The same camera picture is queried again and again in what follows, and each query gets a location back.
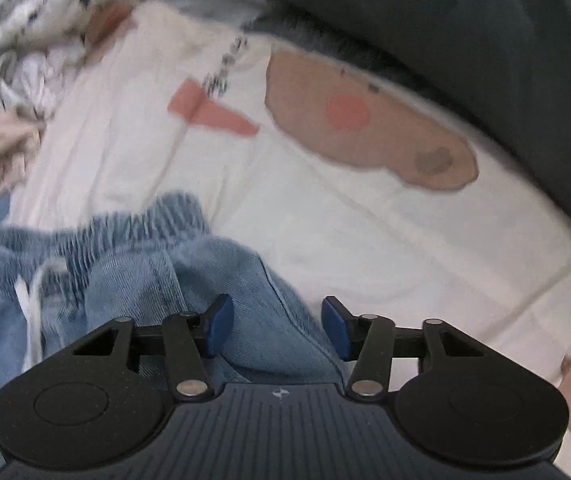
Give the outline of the white grey garment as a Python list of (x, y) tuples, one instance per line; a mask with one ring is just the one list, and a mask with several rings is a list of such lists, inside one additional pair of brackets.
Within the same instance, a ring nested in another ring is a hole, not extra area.
[[(136, 3), (140, 0), (114, 0)], [(266, 0), (162, 0), (179, 11), (205, 20), (243, 25), (267, 6)], [(0, 110), (31, 120), (53, 116), (89, 51), (89, 23), (81, 32), (45, 46), (0, 50)]]

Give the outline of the blue denim pants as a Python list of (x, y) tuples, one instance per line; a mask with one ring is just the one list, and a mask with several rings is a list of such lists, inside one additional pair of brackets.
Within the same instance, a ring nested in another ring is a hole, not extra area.
[(203, 312), (222, 294), (234, 318), (206, 365), (216, 385), (345, 382), (295, 290), (256, 252), (212, 234), (194, 196), (174, 193), (78, 230), (0, 226), (0, 388), (113, 318), (157, 325)]

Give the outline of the cream bear print bedsheet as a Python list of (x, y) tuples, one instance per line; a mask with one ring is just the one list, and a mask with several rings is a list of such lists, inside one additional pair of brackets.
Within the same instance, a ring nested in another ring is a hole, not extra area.
[(259, 252), (311, 310), (334, 292), (417, 322), (438, 313), (550, 378), (571, 352), (571, 231), (506, 159), (474, 139), (479, 180), (457, 194), (410, 188), (384, 167), (331, 162), (264, 107), (287, 46), (253, 37), (231, 103), (260, 125), (244, 139), (186, 128), (165, 104), (203, 75), (235, 30), (163, 3), (83, 70), (12, 199), (11, 220), (54, 230), (195, 194), (214, 230)]

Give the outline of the dark grey pillow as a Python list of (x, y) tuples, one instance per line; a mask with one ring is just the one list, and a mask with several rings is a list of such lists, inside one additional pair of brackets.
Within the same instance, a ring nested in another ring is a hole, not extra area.
[(571, 218), (571, 0), (280, 0), (464, 106)]

